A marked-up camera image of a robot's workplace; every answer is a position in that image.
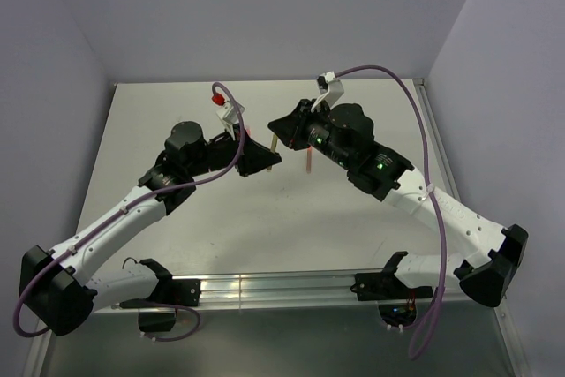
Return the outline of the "yellow pen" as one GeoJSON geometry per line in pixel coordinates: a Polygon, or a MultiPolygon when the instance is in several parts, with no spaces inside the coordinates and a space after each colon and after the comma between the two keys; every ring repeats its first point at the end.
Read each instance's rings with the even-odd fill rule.
{"type": "MultiPolygon", "coordinates": [[[[273,137],[272,137],[271,145],[270,145],[270,152],[273,153],[273,154],[276,153],[277,143],[278,143],[278,138],[273,133],[273,137]]],[[[270,172],[272,169],[273,169],[273,165],[267,167],[267,172],[270,172]]]]}

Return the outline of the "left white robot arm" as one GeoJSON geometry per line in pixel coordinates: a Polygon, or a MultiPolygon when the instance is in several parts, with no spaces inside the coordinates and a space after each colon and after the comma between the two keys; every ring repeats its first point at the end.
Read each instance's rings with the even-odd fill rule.
{"type": "Polygon", "coordinates": [[[99,268],[138,233],[170,215],[200,185],[231,169],[242,177],[280,163],[282,157],[251,139],[237,124],[205,140],[192,121],[176,124],[154,166],[108,213],[64,242],[44,250],[38,245],[22,258],[19,300],[12,316],[15,331],[22,307],[29,308],[58,336],[78,328],[94,311],[122,302],[168,307],[173,300],[171,273],[152,259],[140,260],[114,275],[99,268]]]}

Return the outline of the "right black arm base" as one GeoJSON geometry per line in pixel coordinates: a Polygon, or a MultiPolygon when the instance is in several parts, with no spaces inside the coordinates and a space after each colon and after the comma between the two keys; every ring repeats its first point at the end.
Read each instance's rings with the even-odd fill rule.
{"type": "Polygon", "coordinates": [[[350,291],[359,302],[376,302],[386,327],[406,328],[418,317],[416,301],[432,299],[429,286],[409,288],[392,274],[357,273],[350,291]]]}

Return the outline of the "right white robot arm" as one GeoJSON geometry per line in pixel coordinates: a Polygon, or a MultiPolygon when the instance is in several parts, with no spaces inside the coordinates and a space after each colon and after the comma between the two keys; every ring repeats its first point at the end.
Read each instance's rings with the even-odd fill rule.
{"type": "Polygon", "coordinates": [[[357,275],[352,291],[360,300],[431,298],[439,287],[460,289],[486,307],[500,305],[521,265],[528,233],[476,214],[426,182],[420,170],[394,149],[378,143],[373,121],[361,106],[323,102],[312,110],[302,100],[268,129],[288,148],[318,150],[346,170],[361,192],[406,212],[430,230],[443,230],[448,253],[394,253],[377,273],[357,275]]]}

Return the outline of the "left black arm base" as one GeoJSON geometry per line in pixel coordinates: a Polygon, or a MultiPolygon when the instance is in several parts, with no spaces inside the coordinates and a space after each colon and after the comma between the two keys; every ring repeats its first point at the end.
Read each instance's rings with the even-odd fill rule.
{"type": "Polygon", "coordinates": [[[172,278],[158,287],[149,298],[120,302],[121,309],[138,310],[138,328],[144,337],[156,342],[175,342],[192,336],[200,329],[201,316],[195,309],[200,302],[201,280],[172,278]],[[179,336],[170,332],[180,323],[180,313],[193,317],[189,330],[179,336]]]}

